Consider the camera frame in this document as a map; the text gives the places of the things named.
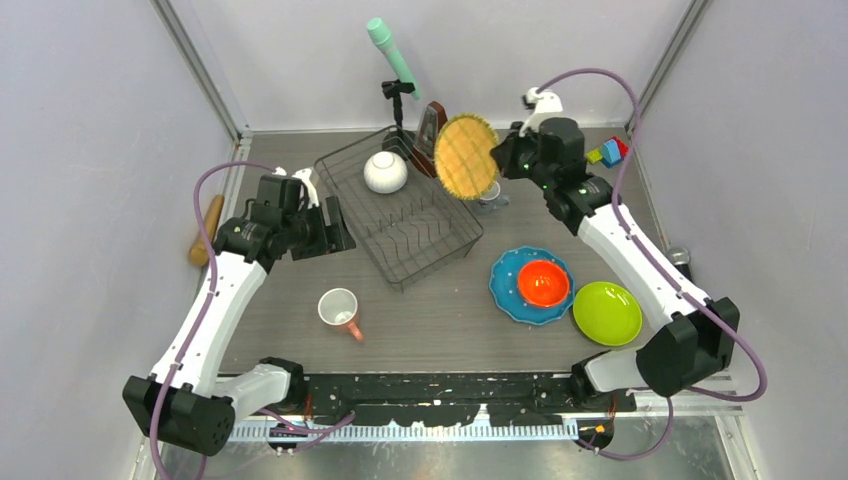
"dish rack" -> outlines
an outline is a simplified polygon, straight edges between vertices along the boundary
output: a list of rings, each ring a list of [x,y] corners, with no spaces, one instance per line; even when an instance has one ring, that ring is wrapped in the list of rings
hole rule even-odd
[[[397,153],[409,162],[412,138],[395,126],[367,135],[315,162],[321,183],[337,195],[345,222],[392,288],[403,291],[468,254],[483,227],[461,200],[438,180],[408,165],[406,184],[383,195],[365,185],[363,169],[377,152]]]

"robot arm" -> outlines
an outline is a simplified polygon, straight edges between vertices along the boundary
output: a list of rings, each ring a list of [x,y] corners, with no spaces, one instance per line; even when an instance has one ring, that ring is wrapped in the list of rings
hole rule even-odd
[[[150,375],[130,377],[124,386],[124,401],[145,435],[150,433],[154,401],[162,388],[168,392],[160,439],[204,455],[216,454],[233,426],[260,408],[295,407],[305,399],[303,367],[281,359],[266,358],[247,373],[225,382],[216,380],[242,313],[276,260],[288,251],[300,260],[356,246],[336,197],[327,199],[330,224],[325,225],[311,174],[312,169],[304,169],[288,177],[277,169],[273,175],[263,175],[249,211],[227,220],[218,230],[215,297],[173,381],[160,383],[206,300],[212,280],[209,273],[177,337]]]
[[[727,298],[713,301],[681,275],[619,205],[622,228],[612,205],[612,187],[586,172],[584,137],[577,123],[562,115],[552,92],[530,89],[523,98],[533,113],[512,124],[491,155],[502,176],[528,178],[542,189],[548,210],[612,268],[639,301],[654,336],[642,347],[605,352],[572,367],[576,402],[605,392],[648,387],[669,397],[727,367],[733,342],[679,292],[671,288],[634,241],[638,237],[681,291],[699,299],[734,330],[739,311]]]

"white wall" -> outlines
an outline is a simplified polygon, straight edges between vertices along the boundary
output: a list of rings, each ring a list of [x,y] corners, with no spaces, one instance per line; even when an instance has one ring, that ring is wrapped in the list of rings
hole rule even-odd
[[[405,120],[441,102],[496,126],[523,118],[519,97],[578,67],[613,69],[641,90],[690,0],[175,0],[205,62],[220,66],[253,130],[383,127],[393,123],[380,82],[394,78],[371,44],[382,17],[422,99]],[[569,115],[584,124],[629,118],[612,81],[569,80]]]
[[[230,141],[147,1],[4,2],[0,51],[0,477],[128,478]]]
[[[714,2],[642,136],[672,243],[768,368],[746,412],[777,479],[848,468],[846,24],[845,2]],[[732,371],[751,391],[738,349]]]

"green microphone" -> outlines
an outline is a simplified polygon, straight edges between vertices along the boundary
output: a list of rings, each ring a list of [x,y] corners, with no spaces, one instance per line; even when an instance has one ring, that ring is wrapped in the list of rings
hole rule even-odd
[[[386,60],[388,60],[392,70],[395,71],[395,75],[397,75],[398,80],[404,83],[413,84],[415,86],[415,90],[412,91],[412,98],[416,100],[420,99],[421,95],[418,93],[418,82],[415,81],[415,77],[412,75],[409,65],[406,64],[406,61],[403,59],[403,55],[400,54],[400,50],[397,48],[397,45],[395,45],[395,39],[392,37],[392,31],[389,30],[386,22],[384,22],[380,17],[374,17],[368,21],[367,27],[371,41],[374,43],[375,47],[383,52],[383,55],[386,57]]]

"scalloped blue plate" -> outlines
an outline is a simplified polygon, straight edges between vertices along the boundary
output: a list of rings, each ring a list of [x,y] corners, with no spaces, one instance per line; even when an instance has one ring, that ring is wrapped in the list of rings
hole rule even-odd
[[[518,272],[533,260],[550,260],[562,267],[568,275],[571,290],[565,301],[556,307],[534,307],[525,302],[518,292]],[[504,252],[492,265],[492,276],[489,278],[489,291],[492,292],[498,308],[516,322],[537,326],[559,320],[568,312],[574,304],[574,285],[574,277],[562,259],[549,250],[527,245]]]

